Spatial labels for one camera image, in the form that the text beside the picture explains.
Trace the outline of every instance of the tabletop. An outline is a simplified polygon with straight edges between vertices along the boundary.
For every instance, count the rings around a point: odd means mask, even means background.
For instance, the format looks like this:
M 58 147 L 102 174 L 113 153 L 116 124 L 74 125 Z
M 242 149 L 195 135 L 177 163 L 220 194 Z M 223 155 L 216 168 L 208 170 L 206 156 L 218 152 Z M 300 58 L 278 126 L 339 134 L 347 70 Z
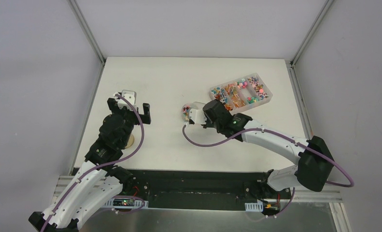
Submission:
M 197 147 L 182 135 L 182 106 L 207 103 L 209 89 L 252 73 L 258 73 L 273 93 L 269 103 L 243 114 L 285 133 L 305 137 L 295 96 L 283 59 L 244 58 L 126 58 L 108 57 L 96 92 L 75 167 L 80 167 L 90 146 L 98 138 L 103 119 L 111 112 L 107 99 L 123 89 L 137 92 L 136 105 L 150 104 L 151 125 L 144 125 L 145 139 L 139 152 L 119 163 L 130 169 L 266 172 L 292 163 L 263 147 L 231 140 L 215 147 Z M 190 125 L 187 135 L 200 144 L 225 139 L 215 129 Z M 130 154 L 138 145 L 141 129 L 132 132 Z

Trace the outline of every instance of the clear container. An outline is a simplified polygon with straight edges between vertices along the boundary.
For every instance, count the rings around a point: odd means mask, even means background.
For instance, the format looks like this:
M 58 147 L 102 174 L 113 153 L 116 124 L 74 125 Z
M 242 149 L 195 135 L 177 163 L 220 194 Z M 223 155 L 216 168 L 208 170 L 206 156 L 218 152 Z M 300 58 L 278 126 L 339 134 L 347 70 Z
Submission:
M 236 88 L 236 91 L 229 91 L 232 87 Z M 268 103 L 273 97 L 272 92 L 257 73 L 237 78 L 210 88 L 209 96 L 212 100 L 217 99 L 212 92 L 212 90 L 217 88 L 219 88 L 220 92 L 222 92 L 222 89 L 225 90 L 224 94 L 220 96 L 220 99 L 223 99 L 223 97 L 226 98 L 226 104 L 229 105 L 227 109 L 232 114 L 240 113 Z

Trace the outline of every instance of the white wall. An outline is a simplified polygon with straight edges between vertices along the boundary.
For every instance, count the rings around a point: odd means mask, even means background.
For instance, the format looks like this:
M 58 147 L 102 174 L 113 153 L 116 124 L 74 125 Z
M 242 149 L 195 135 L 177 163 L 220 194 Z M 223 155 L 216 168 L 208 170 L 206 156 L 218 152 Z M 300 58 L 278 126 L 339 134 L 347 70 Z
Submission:
M 325 0 L 79 0 L 104 55 L 291 60 Z
M 0 0 L 0 231 L 33 231 L 74 158 L 100 64 L 65 0 Z
M 355 179 L 353 231 L 382 231 L 382 0 L 337 0 L 296 71 L 314 134 Z

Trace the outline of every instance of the clear plastic organizer box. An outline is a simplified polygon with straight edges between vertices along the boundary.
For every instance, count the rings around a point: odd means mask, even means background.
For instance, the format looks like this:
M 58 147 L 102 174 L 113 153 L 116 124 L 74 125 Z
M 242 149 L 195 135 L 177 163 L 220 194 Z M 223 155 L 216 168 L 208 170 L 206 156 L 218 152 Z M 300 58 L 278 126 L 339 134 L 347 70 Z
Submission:
M 253 73 L 210 88 L 209 96 L 236 114 L 268 103 L 273 94 L 259 75 Z

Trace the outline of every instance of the white table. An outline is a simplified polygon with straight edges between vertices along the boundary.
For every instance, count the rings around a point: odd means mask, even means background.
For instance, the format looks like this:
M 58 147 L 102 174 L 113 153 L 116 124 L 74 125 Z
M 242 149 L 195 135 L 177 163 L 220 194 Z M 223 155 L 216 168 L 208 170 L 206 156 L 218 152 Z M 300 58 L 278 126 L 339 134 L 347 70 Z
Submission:
M 124 58 L 109 57 L 88 118 L 75 167 L 80 167 L 98 137 L 103 119 L 110 114 L 107 99 L 123 89 L 137 92 L 137 106 L 151 105 L 151 125 L 139 152 L 120 163 L 124 168 L 148 170 L 266 172 L 292 165 L 290 161 L 257 145 L 233 140 L 209 148 L 196 147 L 182 135 L 181 108 L 190 102 L 208 102 L 210 87 L 258 73 L 273 93 L 269 103 L 243 112 L 291 135 L 304 137 L 286 63 L 282 59 L 241 58 Z M 215 129 L 190 126 L 188 136 L 211 144 L 225 139 Z M 132 133 L 138 145 L 139 126 Z

